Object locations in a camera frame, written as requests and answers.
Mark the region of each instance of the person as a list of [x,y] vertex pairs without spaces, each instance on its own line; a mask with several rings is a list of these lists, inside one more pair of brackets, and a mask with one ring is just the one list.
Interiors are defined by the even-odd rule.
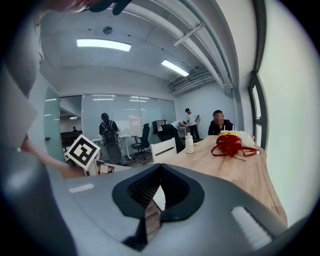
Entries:
[[[37,73],[40,69],[40,64],[44,59],[40,40],[41,19],[51,11],[78,13],[95,6],[101,1],[102,0],[42,1],[34,12],[25,19],[21,29],[18,31],[14,40],[12,40],[3,58],[4,61],[1,63],[1,82],[8,83],[8,81],[14,81],[15,86],[20,89],[24,97],[29,98],[30,91],[34,86]],[[17,147],[14,142],[9,142],[6,145],[14,148]],[[27,134],[19,148],[21,151],[35,156],[44,165],[59,170],[64,179],[86,176],[82,168],[71,166],[41,151],[29,139]]]
[[174,121],[171,125],[177,130],[179,130],[180,127],[188,128],[185,121]]
[[102,122],[99,125],[99,134],[101,136],[104,135],[104,131],[105,130],[108,130],[110,128],[112,128],[114,132],[118,132],[119,131],[116,122],[114,122],[112,120],[109,120],[109,116],[108,116],[107,113],[102,113],[101,114],[101,119],[102,119]]
[[190,134],[193,136],[193,139],[200,139],[197,127],[197,121],[200,115],[192,114],[189,108],[186,108],[185,112],[187,113],[186,123],[190,128]]
[[219,135],[222,130],[232,131],[234,124],[229,120],[225,120],[225,116],[221,110],[213,112],[213,121],[210,123],[208,135]]

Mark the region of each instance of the ceiling light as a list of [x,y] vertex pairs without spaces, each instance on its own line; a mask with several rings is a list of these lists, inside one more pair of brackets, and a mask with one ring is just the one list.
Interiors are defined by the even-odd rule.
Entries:
[[102,39],[78,39],[76,41],[78,47],[101,47],[101,48],[111,48],[116,50],[122,50],[129,52],[131,44],[123,42],[115,42]]
[[130,99],[130,102],[147,102],[146,100]]
[[174,70],[175,72],[178,72],[179,74],[181,74],[184,77],[189,75],[186,71],[182,70],[180,67],[176,66],[175,64],[172,64],[171,62],[167,61],[166,59],[161,64],[166,66],[169,69]]
[[112,97],[114,97],[113,94],[91,94],[91,96],[112,96]]
[[113,101],[113,98],[93,98],[94,101]]

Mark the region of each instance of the white shirt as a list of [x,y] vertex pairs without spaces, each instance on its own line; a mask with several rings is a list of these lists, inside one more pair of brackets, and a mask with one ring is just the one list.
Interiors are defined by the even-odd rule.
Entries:
[[197,118],[197,116],[195,114],[193,114],[193,113],[188,114],[186,117],[186,120],[189,121],[188,125],[189,126],[197,125],[196,118]]
[[181,127],[181,124],[179,122],[182,123],[182,121],[174,121],[171,125],[177,130],[179,130],[179,128]]

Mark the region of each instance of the plastic bottle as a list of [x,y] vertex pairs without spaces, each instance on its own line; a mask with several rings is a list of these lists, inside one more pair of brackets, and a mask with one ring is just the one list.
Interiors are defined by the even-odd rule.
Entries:
[[192,154],[193,152],[195,152],[194,140],[192,135],[190,135],[190,132],[188,132],[185,136],[185,152],[187,154]]

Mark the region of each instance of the white chair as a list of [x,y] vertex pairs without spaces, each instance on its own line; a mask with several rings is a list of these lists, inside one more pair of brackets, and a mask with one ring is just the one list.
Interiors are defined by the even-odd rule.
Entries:
[[[161,163],[163,160],[173,157],[177,154],[175,138],[157,144],[151,144],[151,154],[154,163]],[[155,193],[153,201],[162,211],[165,210],[166,197],[161,186]]]

